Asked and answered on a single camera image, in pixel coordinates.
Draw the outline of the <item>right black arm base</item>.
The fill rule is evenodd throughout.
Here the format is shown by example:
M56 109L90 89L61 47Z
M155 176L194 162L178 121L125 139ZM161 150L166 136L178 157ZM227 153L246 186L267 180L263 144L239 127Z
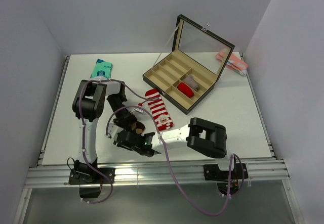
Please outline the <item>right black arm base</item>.
M241 184L249 178L248 170L245 163L234 163L231 171L230 184L228 184L228 170L220 170L218 164L205 164L204 178L206 181L216 181L218 191L221 194L227 195L229 189L230 195L235 195L241 187Z

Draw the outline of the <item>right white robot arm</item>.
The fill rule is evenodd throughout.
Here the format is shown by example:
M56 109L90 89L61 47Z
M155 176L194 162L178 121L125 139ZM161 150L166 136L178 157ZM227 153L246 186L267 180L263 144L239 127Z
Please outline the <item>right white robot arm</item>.
M147 157L162 154L165 149L183 150L188 147L206 157L216 159L219 173L224 178L231 178L237 171L226 149L226 128L201 118L191 118L190 123L181 128L143 135L111 123L107 136L114 140L115 146Z

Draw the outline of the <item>brown argyle sock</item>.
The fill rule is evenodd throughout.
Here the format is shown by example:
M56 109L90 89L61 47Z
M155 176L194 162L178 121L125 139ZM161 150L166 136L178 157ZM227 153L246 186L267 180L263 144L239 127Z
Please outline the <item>brown argyle sock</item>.
M140 121L133 122L130 124L130 131L141 135L145 131L145 125Z

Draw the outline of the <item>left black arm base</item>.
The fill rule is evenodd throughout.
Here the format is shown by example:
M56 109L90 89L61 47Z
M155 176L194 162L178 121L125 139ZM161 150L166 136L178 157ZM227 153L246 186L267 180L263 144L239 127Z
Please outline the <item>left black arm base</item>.
M69 185L79 186L79 196L83 199L98 198L103 189L103 184L113 184L115 168L98 168L95 160L90 168L86 163L69 157L67 166L70 169Z

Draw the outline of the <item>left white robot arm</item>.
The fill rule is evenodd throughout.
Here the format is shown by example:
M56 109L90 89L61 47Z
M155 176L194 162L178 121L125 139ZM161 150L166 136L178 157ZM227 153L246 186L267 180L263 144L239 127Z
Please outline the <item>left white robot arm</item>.
M116 113L114 123L126 130L134 130L137 118L126 108L126 84L115 79L82 80L72 103L79 120L80 142L77 160L82 164L97 162L96 129L105 102Z

